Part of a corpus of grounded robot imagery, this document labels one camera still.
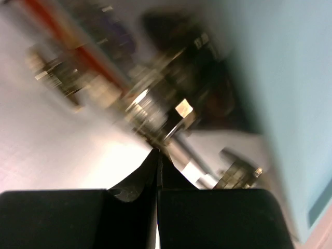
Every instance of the blurry metal mechanism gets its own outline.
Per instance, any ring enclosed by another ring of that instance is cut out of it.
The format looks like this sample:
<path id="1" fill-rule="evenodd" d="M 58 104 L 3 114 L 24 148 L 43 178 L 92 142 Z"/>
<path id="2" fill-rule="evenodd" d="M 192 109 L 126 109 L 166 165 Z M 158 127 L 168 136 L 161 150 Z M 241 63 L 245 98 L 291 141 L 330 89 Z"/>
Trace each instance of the blurry metal mechanism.
<path id="1" fill-rule="evenodd" d="M 33 48 L 29 51 L 27 63 L 34 72 L 35 78 L 51 88 L 57 89 L 76 107 L 80 107 L 80 103 L 75 93 L 81 89 L 78 81 L 80 73 L 72 67 L 68 61 L 54 59 L 50 62 L 41 55 L 40 51 Z"/>
<path id="2" fill-rule="evenodd" d="M 229 169 L 223 173 L 215 189 L 250 188 L 262 174 L 262 168 L 256 168 L 240 158 L 231 149 L 224 148 L 220 152 L 229 160 L 234 160 Z"/>

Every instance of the black object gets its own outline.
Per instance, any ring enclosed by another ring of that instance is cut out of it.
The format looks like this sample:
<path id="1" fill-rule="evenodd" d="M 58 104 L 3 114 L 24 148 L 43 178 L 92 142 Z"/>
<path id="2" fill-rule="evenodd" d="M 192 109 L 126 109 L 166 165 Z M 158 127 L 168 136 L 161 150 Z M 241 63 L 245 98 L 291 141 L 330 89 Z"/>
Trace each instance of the black object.
<path id="1" fill-rule="evenodd" d="M 159 151 L 153 150 L 136 171 L 109 191 L 3 193 L 0 248 L 154 248 L 149 237 L 152 236 L 154 246 L 155 172 L 159 156 Z"/>
<path id="2" fill-rule="evenodd" d="M 0 196 L 0 248 L 292 249 L 280 208 L 259 189 L 198 190 L 154 149 L 110 190 Z"/>
<path id="3" fill-rule="evenodd" d="M 193 15 L 153 8 L 142 15 L 142 23 L 167 60 L 161 71 L 165 79 L 200 117 L 190 129 L 252 132 L 224 61 Z"/>

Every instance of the light blue wall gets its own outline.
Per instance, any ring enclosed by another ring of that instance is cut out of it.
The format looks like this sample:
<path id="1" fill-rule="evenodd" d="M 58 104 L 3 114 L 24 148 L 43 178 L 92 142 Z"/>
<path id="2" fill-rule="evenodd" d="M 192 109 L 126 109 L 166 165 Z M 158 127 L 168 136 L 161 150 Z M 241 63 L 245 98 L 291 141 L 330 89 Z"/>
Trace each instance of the light blue wall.
<path id="1" fill-rule="evenodd" d="M 305 241 L 331 194 L 310 213 L 332 178 L 332 1 L 226 0 L 219 8 Z"/>

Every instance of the white surface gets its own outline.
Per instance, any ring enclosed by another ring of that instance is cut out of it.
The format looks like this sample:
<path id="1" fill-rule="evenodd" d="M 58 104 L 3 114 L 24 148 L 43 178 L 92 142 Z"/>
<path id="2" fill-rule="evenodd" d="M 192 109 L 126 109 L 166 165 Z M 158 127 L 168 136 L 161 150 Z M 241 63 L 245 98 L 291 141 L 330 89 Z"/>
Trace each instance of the white surface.
<path id="1" fill-rule="evenodd" d="M 110 188 L 150 148 L 91 108 L 73 113 L 27 69 L 33 45 L 0 15 L 0 192 Z"/>

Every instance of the reflective metal part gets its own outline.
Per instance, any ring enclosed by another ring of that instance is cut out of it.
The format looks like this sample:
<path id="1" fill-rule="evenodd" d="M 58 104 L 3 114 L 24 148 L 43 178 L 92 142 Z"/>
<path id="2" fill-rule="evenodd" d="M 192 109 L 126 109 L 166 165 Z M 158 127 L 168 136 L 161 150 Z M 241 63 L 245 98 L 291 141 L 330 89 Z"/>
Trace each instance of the reflective metal part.
<path id="1" fill-rule="evenodd" d="M 40 52 L 33 48 L 29 51 L 27 63 L 38 81 L 57 89 L 74 106 L 79 108 L 80 103 L 75 93 L 81 89 L 78 83 L 81 80 L 81 74 L 68 61 L 55 59 L 46 62 Z"/>
<path id="2" fill-rule="evenodd" d="M 240 158 L 231 149 L 224 148 L 221 152 L 228 159 L 234 162 L 214 187 L 215 189 L 250 188 L 262 174 L 262 168 L 256 168 L 249 162 Z"/>

